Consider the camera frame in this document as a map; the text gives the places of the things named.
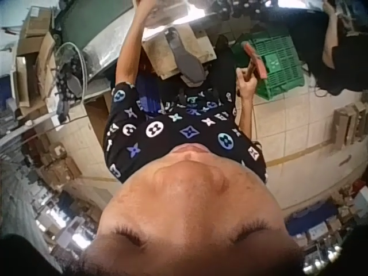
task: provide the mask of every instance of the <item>patterned shirt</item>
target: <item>patterned shirt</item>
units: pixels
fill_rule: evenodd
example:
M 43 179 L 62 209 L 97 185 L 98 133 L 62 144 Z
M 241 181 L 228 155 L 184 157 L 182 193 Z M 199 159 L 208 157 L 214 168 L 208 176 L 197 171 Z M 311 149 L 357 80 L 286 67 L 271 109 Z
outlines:
M 168 104 L 147 120 L 139 95 L 129 83 L 119 83 L 105 129 L 105 161 L 110 172 L 124 183 L 149 162 L 186 143 L 206 146 L 212 153 L 248 167 L 266 183 L 267 171 L 260 145 L 235 124 L 235 95 L 227 103 L 212 101 L 210 91 L 186 98 L 186 106 Z

